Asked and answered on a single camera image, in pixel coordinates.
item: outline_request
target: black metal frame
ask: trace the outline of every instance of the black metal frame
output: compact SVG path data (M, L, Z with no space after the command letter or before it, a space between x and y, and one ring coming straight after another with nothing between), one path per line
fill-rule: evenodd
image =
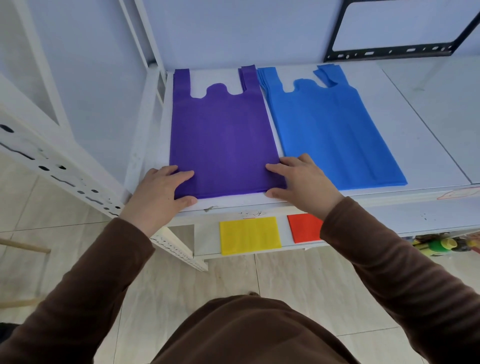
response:
M324 62L353 61L363 59L377 60L391 58L450 56L480 23L480 13L478 13L477 16L473 18L470 24L467 25L463 32L453 42L333 51L332 47L335 43L335 39L338 34L338 30L340 29L340 26L342 24L343 16L345 15L347 7L354 2L370 1L398 0L343 0L343 4L340 8L340 12L338 14L332 36L330 37L330 43L328 44L327 52L324 57Z

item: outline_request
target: hand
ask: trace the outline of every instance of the hand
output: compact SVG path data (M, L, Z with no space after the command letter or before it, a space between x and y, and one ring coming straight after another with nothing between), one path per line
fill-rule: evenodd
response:
M175 189L194 175L192 170L171 175L177 168L167 166L149 170L119 217L150 238L180 210L195 205L197 199L193 196L174 199Z
M271 188L266 192L267 197L288 201L298 209L325 220L343 195L308 154L298 158L282 157L280 162L267 164L266 168L284 176L287 189Z

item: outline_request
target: purple bag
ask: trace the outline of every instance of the purple bag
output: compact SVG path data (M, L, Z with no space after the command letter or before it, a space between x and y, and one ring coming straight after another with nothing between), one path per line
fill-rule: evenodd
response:
M239 69L243 93L211 85L204 98L190 96L190 71L173 75L170 165L195 175L175 198L209 198L265 192L285 187L285 179L265 169L278 153L255 66Z

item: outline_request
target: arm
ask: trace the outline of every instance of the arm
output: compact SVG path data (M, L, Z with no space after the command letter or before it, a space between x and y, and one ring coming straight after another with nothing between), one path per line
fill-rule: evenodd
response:
M174 200L193 172L150 170L120 218L113 219L62 281L0 345L0 363L88 363L110 331L127 288L152 256L148 237L196 202Z
M285 199L324 221L322 238L348 259L375 299L431 363L480 358L480 296L344 198L308 155L267 169L284 175Z

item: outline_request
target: brown sweater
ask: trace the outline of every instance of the brown sweater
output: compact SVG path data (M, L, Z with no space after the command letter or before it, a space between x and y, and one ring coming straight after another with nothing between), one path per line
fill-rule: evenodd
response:
M480 296L345 198L322 238L352 262L376 300L430 363L480 363ZM1 364L90 363L154 248L111 221L44 302L0 345ZM285 303L212 300L175 331L163 363L357 363L330 332Z

